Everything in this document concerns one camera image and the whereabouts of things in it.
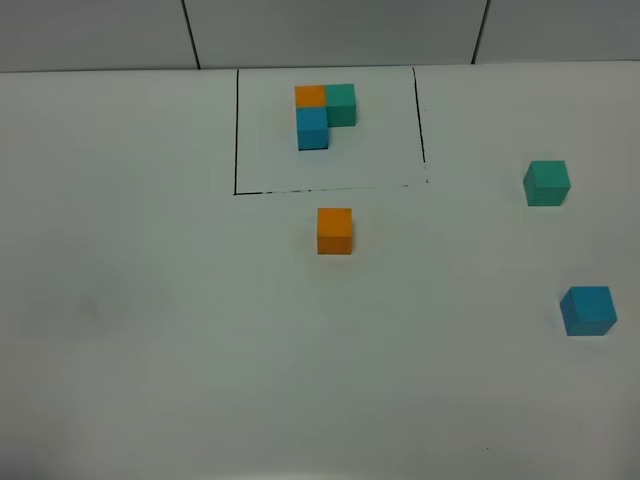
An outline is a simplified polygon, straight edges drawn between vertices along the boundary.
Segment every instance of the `white wall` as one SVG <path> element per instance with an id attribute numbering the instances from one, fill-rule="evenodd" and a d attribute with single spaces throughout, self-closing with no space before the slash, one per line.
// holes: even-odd
<path id="1" fill-rule="evenodd" d="M 0 2 L 0 71 L 195 67 L 180 0 Z"/>
<path id="2" fill-rule="evenodd" d="M 637 0 L 493 0 L 477 60 L 636 59 Z"/>
<path id="3" fill-rule="evenodd" d="M 485 0 L 187 0 L 203 67 L 469 63 Z"/>

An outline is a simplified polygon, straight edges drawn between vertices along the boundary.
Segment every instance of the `teal cube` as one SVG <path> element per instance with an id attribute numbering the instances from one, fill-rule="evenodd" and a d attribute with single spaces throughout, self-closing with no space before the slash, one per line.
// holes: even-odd
<path id="1" fill-rule="evenodd" d="M 356 124 L 356 87 L 353 83 L 325 86 L 329 127 Z"/>
<path id="2" fill-rule="evenodd" d="M 618 321 L 609 287 L 571 287 L 560 302 L 567 335 L 604 335 Z"/>
<path id="3" fill-rule="evenodd" d="M 562 205 L 571 188 L 567 166 L 562 160 L 531 162 L 523 184 L 530 207 Z"/>

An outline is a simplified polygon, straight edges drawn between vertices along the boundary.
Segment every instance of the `cube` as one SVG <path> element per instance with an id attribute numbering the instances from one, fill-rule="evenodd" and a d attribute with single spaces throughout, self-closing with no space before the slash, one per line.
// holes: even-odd
<path id="1" fill-rule="evenodd" d="M 353 223 L 350 208 L 318 209 L 318 254 L 351 255 Z"/>
<path id="2" fill-rule="evenodd" d="M 329 148 L 329 125 L 324 107 L 296 109 L 298 150 Z"/>
<path id="3" fill-rule="evenodd" d="M 561 160 L 531 162 L 523 183 L 530 207 L 560 206 L 571 188 L 567 166 Z"/>
<path id="4" fill-rule="evenodd" d="M 327 85 L 329 127 L 353 127 L 356 124 L 356 88 L 353 83 Z"/>
<path id="5" fill-rule="evenodd" d="M 326 107 L 327 96 L 324 85 L 296 87 L 296 108 Z"/>
<path id="6" fill-rule="evenodd" d="M 572 337 L 604 335 L 618 320 L 609 287 L 571 287 L 560 310 Z"/>

